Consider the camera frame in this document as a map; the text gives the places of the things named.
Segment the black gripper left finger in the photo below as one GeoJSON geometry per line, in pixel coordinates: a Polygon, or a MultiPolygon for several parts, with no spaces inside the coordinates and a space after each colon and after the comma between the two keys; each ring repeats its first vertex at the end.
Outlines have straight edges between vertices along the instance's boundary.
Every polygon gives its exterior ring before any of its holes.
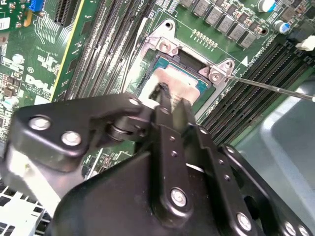
{"type": "Polygon", "coordinates": [[[170,228],[183,226],[194,207],[176,107],[166,84],[150,97],[158,103],[154,108],[120,93],[18,109],[7,141],[9,184],[35,196],[53,218],[62,198],[91,179],[81,173],[84,156],[131,140],[133,157],[147,154],[152,163],[155,216],[170,228]]]}

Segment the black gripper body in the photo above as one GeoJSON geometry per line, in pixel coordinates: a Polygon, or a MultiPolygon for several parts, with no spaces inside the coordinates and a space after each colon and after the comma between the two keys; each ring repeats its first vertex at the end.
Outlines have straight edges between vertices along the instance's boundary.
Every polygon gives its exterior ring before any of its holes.
{"type": "Polygon", "coordinates": [[[201,156],[186,154],[193,214],[170,228],[152,209],[151,160],[129,158],[70,190],[47,228],[48,236],[233,236],[221,203],[206,175],[195,170],[201,156]]]}

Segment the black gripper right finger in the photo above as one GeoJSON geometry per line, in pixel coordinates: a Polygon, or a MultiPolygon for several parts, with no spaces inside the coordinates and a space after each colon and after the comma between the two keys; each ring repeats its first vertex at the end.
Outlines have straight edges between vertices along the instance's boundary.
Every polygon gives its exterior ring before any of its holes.
{"type": "Polygon", "coordinates": [[[311,236],[293,212],[248,161],[230,145],[216,145],[196,124],[189,101],[176,106],[188,164],[204,174],[218,230],[223,236],[311,236]]]}

